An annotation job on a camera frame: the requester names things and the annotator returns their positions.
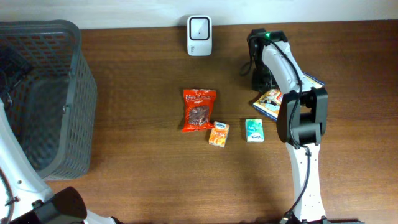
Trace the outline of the green Kleenex tissue pack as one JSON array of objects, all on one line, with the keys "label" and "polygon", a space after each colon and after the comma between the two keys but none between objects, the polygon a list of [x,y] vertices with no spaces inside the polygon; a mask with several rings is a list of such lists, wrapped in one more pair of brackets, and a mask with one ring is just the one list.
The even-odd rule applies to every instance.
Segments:
[{"label": "green Kleenex tissue pack", "polygon": [[246,141],[247,142],[263,142],[264,130],[262,126],[262,119],[246,119]]}]

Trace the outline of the red snack bag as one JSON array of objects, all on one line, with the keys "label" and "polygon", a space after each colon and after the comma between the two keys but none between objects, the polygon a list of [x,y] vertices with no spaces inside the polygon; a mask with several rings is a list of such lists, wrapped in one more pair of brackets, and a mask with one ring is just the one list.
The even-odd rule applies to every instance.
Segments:
[{"label": "red snack bag", "polygon": [[211,115],[217,98],[215,90],[185,89],[183,98],[185,102],[183,133],[214,128]]}]

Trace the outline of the orange Kleenex tissue pack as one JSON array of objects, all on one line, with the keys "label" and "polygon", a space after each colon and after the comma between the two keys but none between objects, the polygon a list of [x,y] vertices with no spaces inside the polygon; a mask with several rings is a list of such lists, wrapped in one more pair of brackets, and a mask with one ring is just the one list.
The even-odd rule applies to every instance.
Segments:
[{"label": "orange Kleenex tissue pack", "polygon": [[228,138],[230,126],[221,122],[214,122],[214,128],[211,130],[209,144],[218,147],[225,147]]}]

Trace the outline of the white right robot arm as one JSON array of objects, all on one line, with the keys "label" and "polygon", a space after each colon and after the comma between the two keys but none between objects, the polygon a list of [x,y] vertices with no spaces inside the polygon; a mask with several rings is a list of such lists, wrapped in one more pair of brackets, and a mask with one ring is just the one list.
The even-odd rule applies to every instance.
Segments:
[{"label": "white right robot arm", "polygon": [[246,39],[252,89],[282,93],[276,119],[277,134],[292,166],[294,203],[281,223],[331,223],[323,207],[318,157],[326,131],[328,93],[311,83],[292,55],[283,31],[254,29]]}]

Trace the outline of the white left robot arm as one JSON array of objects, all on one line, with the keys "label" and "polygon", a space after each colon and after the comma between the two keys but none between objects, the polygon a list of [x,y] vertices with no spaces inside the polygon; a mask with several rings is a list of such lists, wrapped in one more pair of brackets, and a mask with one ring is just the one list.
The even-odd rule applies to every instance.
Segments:
[{"label": "white left robot arm", "polygon": [[73,187],[57,193],[39,177],[17,141],[1,103],[1,223],[112,223],[89,211]]}]

